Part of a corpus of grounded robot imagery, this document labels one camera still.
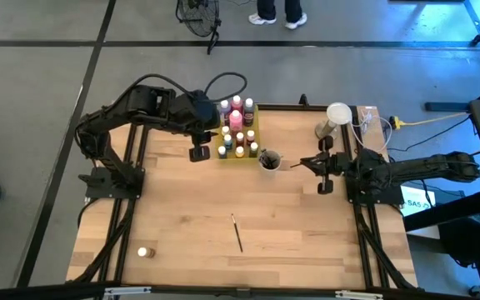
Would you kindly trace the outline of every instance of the wooden table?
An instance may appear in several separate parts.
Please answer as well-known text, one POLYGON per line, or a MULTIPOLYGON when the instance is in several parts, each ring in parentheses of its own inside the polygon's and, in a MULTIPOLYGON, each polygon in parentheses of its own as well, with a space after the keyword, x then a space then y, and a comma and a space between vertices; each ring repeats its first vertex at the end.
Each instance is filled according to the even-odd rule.
MULTIPOLYGON (((378 115, 375 107, 358 109, 378 115)), ((314 127, 324 116, 324 112, 260 112, 262 147, 283 156, 282 168, 273 178, 264 177, 256 162, 224 162, 214 156, 191 163, 188 137, 151 131, 144 159, 145 187, 132 221, 122 282, 364 288, 353 207, 343 178, 332 177, 334 192, 321 196, 317 194, 320 177, 305 167, 289 167, 299 158, 318 153, 314 127), (237 220, 243 252, 231 213, 237 220), (140 247, 155 249, 156 256, 139 257, 140 247)), ((379 149, 384 140, 378 119, 368 128, 364 143, 379 149)), ((121 157, 128 127, 111 134, 121 157)), ((341 135, 331 152, 336 151, 343 152, 341 135)), ((113 200, 103 199, 84 213, 67 279, 80 275, 98 254, 112 207, 113 200)), ((377 205, 377 218, 383 248, 405 278, 416 284, 401 215, 393 207, 377 205)), ((111 279, 117 251, 111 256, 111 279)), ((375 256, 369 252, 374 283, 379 285, 375 256)))

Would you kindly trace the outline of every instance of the bottle cap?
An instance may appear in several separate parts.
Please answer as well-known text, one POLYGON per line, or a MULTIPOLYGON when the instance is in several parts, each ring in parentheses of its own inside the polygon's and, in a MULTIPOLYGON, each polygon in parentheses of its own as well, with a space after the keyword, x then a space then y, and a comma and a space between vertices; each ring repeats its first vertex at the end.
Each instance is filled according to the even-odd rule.
POLYGON ((240 98, 240 96, 236 95, 232 98, 232 102, 234 104, 240 104, 242 102, 242 99, 240 98))
POLYGON ((148 256, 149 254, 151 253, 151 251, 146 248, 146 247, 140 247, 138 249, 138 256, 141 257, 141 258, 145 258, 146 256, 148 256))
POLYGON ((220 106, 221 106, 222 108, 228 108, 228 107, 229 107, 229 101, 227 101, 227 100, 221 101, 221 102, 220 102, 220 106))

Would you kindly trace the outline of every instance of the pink paint bottle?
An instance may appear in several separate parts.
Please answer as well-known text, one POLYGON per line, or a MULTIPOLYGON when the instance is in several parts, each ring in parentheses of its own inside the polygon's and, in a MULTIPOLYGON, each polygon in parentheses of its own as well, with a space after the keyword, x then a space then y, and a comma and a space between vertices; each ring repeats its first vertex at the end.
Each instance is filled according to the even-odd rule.
POLYGON ((231 107, 232 107, 232 110, 238 110, 240 113, 242 113, 243 102, 240 96, 236 95, 232 98, 231 107))
POLYGON ((234 137, 242 131, 242 114, 238 110, 233 110, 229 115, 229 124, 234 137))

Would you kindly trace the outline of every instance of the white sneaker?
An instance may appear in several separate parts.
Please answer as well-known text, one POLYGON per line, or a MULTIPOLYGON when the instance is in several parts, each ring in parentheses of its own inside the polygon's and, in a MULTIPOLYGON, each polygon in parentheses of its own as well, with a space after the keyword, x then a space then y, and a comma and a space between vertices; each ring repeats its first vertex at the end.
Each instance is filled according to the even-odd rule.
POLYGON ((253 25, 264 25, 264 24, 274 24, 277 19, 273 20, 267 20, 261 18, 258 13, 254 13, 251 16, 249 16, 249 22, 253 25))
POLYGON ((284 27, 290 30, 294 30, 300 27, 301 25, 305 24, 306 22, 307 22, 307 14, 304 12, 303 15, 301 15, 301 18, 299 19, 299 21, 295 23, 287 22, 286 24, 284 24, 284 27))

